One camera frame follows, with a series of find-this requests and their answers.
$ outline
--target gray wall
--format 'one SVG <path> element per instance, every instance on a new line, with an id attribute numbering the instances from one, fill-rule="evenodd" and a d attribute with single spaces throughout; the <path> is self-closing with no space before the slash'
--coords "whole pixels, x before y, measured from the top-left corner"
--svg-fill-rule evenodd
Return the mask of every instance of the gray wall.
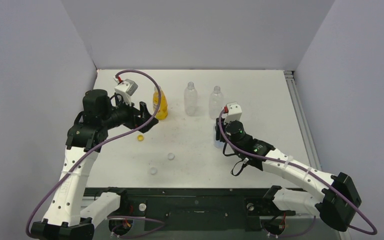
<path id="1" fill-rule="evenodd" d="M 384 1 L 336 0 L 296 82 L 323 170 L 352 176 L 378 227 L 353 239 L 384 240 Z"/>
<path id="2" fill-rule="evenodd" d="M 0 0 L 0 240 L 28 239 L 95 74 L 60 1 Z"/>
<path id="3" fill-rule="evenodd" d="M 99 69 L 296 69 L 334 0 L 61 0 Z"/>

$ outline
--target orange bottle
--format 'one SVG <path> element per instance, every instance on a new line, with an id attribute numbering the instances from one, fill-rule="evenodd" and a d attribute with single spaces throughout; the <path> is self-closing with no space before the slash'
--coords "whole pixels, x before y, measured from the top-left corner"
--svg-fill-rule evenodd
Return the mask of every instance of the orange bottle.
<path id="1" fill-rule="evenodd" d="M 164 92 L 161 89 L 161 86 L 159 86 L 159 90 L 161 91 L 161 104 L 159 105 L 159 110 L 156 113 L 155 117 L 158 120 L 164 120 L 167 118 L 167 115 L 169 114 L 169 109 L 168 109 L 166 95 L 164 95 Z M 157 104 L 158 104 L 158 91 L 157 91 L 157 87 L 154 87 L 154 93 L 152 98 L 152 105 L 153 105 L 154 111 L 157 108 Z"/>

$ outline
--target tabletop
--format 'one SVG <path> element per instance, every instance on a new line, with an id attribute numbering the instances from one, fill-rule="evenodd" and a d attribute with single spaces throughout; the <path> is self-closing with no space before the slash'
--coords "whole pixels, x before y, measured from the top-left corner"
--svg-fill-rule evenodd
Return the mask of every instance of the tabletop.
<path id="1" fill-rule="evenodd" d="M 121 70 L 99 70 L 94 89 L 111 96 Z M 88 178 L 87 187 L 124 188 L 270 188 L 297 187 L 274 174 L 248 166 L 237 177 L 230 174 L 240 159 L 225 157 L 214 147 L 214 119 L 208 113 L 209 97 L 220 86 L 224 104 L 237 102 L 241 122 L 254 138 L 274 145 L 286 155 L 309 165 L 309 159 L 294 111 L 287 82 L 281 70 L 142 70 L 161 86 L 168 102 L 168 117 L 161 120 L 138 141 L 135 132 L 102 147 Z M 138 84 L 131 100 L 139 107 L 145 102 L 150 113 L 154 85 L 137 73 L 124 73 L 122 79 Z M 194 82 L 198 91 L 196 116 L 184 108 L 184 90 Z M 127 132 L 124 126 L 111 129 L 109 138 Z M 168 153 L 175 158 L 168 160 Z M 150 169 L 157 168 L 156 174 Z"/>

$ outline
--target gray floor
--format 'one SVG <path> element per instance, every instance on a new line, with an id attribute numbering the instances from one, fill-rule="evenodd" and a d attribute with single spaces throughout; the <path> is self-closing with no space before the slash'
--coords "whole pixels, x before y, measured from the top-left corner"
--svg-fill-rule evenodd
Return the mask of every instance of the gray floor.
<path id="1" fill-rule="evenodd" d="M 310 225 L 310 219 L 289 219 L 286 221 L 287 228 L 284 232 L 287 234 L 295 234 L 304 231 Z M 143 221 L 136 221 L 131 232 L 126 236 L 132 236 L 142 233 L 144 229 Z M 103 221 L 95 230 L 94 240 L 113 240 L 110 238 L 110 230 L 108 228 L 108 221 Z M 245 232 L 242 229 L 227 230 L 227 231 L 158 231 L 150 235 L 141 237 L 144 240 L 264 240 L 275 239 L 274 237 L 268 238 L 264 232 Z M 339 240 L 339 233 L 324 224 L 320 219 L 315 223 L 314 228 L 307 234 L 287 238 L 294 240 Z"/>

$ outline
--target yellow bottle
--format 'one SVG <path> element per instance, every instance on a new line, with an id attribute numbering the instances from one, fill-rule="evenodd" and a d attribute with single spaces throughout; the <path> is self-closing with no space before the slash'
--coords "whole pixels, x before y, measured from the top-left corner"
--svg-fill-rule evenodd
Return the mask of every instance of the yellow bottle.
<path id="1" fill-rule="evenodd" d="M 168 110 L 166 95 L 164 95 L 164 92 L 161 89 L 161 86 L 159 86 L 159 89 L 161 91 L 161 104 L 159 106 L 159 110 L 156 113 L 155 117 L 158 120 L 164 120 L 167 118 L 167 115 L 169 114 L 169 110 Z M 152 105 L 153 105 L 154 111 L 157 108 L 157 104 L 158 104 L 158 91 L 157 91 L 157 87 L 155 87 L 154 93 L 153 93 L 153 99 L 152 99 Z"/>

